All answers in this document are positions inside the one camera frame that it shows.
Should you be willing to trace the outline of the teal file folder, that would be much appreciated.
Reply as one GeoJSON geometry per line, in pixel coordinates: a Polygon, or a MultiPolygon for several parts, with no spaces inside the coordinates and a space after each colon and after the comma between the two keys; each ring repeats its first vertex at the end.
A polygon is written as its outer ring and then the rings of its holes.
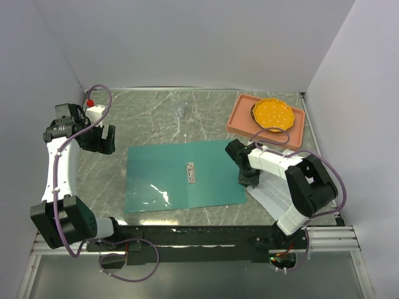
{"type": "Polygon", "coordinates": [[[244,204],[246,191],[227,145],[213,140],[129,148],[125,213],[244,204]],[[189,162],[195,165],[194,184],[188,184],[189,162]]]}

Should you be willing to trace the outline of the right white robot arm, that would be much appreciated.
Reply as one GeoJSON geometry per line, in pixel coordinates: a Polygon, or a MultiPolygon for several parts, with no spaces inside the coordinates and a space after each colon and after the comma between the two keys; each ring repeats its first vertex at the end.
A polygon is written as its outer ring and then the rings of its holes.
{"type": "Polygon", "coordinates": [[[273,223],[268,237],[279,248],[293,243],[294,235],[306,222],[339,195],[324,162],[315,154],[300,157],[297,152],[278,153],[260,143],[244,145],[237,139],[228,143],[225,152],[239,168],[238,183],[248,191],[260,189],[262,173],[287,183],[291,203],[273,223]]]}

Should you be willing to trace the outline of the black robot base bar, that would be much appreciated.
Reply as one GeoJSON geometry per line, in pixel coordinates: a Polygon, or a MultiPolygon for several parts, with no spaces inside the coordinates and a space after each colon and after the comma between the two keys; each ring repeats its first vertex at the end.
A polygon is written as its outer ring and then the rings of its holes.
{"type": "Polygon", "coordinates": [[[268,263],[273,250],[307,247],[303,230],[287,237],[269,225],[123,225],[107,243],[93,242],[90,253],[121,254],[127,265],[169,262],[250,261],[268,263]]]}

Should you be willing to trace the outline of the pink rectangular tray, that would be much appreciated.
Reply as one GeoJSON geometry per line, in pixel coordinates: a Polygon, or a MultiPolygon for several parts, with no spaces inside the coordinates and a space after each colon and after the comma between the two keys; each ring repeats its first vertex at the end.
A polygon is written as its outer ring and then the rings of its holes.
{"type": "Polygon", "coordinates": [[[226,130],[298,150],[302,146],[304,124],[305,112],[282,100],[240,94],[226,124],[226,130]]]}

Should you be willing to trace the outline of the orange dotted plate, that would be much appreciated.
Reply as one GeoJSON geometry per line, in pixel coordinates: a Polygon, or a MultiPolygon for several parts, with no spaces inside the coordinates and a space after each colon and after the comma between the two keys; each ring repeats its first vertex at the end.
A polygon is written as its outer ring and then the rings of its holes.
{"type": "Polygon", "coordinates": [[[277,98],[263,98],[251,108],[255,123],[273,133],[287,131],[294,124],[295,115],[292,108],[277,98]]]}

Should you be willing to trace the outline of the aluminium frame rail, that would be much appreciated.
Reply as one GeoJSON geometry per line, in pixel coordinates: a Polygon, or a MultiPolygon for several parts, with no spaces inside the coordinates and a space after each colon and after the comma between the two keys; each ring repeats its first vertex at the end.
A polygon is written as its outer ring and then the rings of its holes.
{"type": "MultiPolygon", "coordinates": [[[[347,227],[310,227],[310,253],[316,252],[350,252],[355,267],[355,273],[365,298],[375,298],[375,290],[372,287],[365,262],[362,256],[355,230],[347,227]]],[[[41,258],[45,255],[64,255],[64,249],[50,249],[44,239],[37,233],[31,249],[29,261],[23,276],[17,298],[29,298],[36,277],[41,258]]]]}

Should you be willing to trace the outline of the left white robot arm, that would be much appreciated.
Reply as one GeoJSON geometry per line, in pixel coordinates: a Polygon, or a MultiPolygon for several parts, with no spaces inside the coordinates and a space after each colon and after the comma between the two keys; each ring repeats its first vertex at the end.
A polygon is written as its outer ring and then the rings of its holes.
{"type": "Polygon", "coordinates": [[[41,203],[31,207],[30,217],[51,249],[64,245],[60,232],[69,245],[101,239],[106,248],[117,250],[123,243],[123,234],[116,219],[95,217],[77,195],[79,152],[115,152],[115,126],[95,126],[84,131],[88,127],[83,121],[77,123],[72,118],[64,118],[54,120],[43,134],[49,154],[47,184],[41,203]],[[84,133],[69,139],[79,131],[84,133]]]}

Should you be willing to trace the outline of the metal folder clip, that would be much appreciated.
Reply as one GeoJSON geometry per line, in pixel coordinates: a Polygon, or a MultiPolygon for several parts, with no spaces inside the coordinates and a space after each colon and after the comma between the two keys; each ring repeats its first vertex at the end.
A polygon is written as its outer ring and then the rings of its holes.
{"type": "Polygon", "coordinates": [[[195,178],[195,165],[193,162],[189,162],[186,164],[186,172],[187,172],[188,184],[194,184],[196,182],[196,178],[195,178]]]}

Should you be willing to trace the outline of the printed paper sheet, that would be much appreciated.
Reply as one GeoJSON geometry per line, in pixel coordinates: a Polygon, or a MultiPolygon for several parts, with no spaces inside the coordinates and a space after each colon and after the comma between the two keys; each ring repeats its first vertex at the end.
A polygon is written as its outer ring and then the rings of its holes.
{"type": "Polygon", "coordinates": [[[292,205],[287,182],[265,171],[259,177],[259,184],[256,187],[248,186],[246,191],[275,221],[278,221],[292,205]]]}

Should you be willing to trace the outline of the clear glass cup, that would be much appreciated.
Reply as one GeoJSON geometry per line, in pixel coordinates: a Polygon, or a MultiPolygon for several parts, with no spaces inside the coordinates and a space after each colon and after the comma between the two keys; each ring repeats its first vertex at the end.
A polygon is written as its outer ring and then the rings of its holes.
{"type": "Polygon", "coordinates": [[[173,117],[175,119],[180,119],[184,116],[185,114],[185,108],[184,107],[177,107],[173,110],[173,117]]]}

